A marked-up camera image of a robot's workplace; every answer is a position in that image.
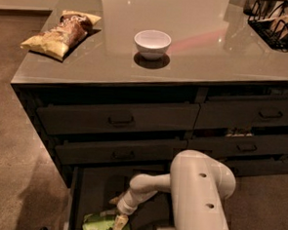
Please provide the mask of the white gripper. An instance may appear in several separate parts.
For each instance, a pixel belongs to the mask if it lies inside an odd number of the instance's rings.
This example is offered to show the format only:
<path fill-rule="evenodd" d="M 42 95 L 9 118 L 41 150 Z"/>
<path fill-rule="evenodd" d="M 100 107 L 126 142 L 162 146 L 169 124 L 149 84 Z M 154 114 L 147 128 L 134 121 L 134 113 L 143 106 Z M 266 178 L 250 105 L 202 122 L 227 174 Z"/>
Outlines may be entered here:
<path fill-rule="evenodd" d="M 130 186 L 119 197 L 111 198 L 108 202 L 111 205 L 116 205 L 120 212 L 120 214 L 115 216 L 112 230 L 122 230 L 129 221 L 128 215 L 133 214 L 140 204 L 146 202 L 157 193 L 157 190 L 151 190 L 150 188 Z"/>

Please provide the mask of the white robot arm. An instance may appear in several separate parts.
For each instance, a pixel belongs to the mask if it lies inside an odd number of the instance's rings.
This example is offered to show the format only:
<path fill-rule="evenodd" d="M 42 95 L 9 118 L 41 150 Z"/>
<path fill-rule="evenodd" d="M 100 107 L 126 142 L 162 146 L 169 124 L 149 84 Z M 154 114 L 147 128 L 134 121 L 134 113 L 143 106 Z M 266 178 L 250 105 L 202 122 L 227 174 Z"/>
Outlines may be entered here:
<path fill-rule="evenodd" d="M 171 194 L 175 230 L 229 230 L 222 200 L 235 190 L 235 177 L 224 164 L 196 150 L 179 152 L 170 172 L 139 174 L 116 199 L 112 230 L 122 230 L 128 216 L 160 191 Z"/>

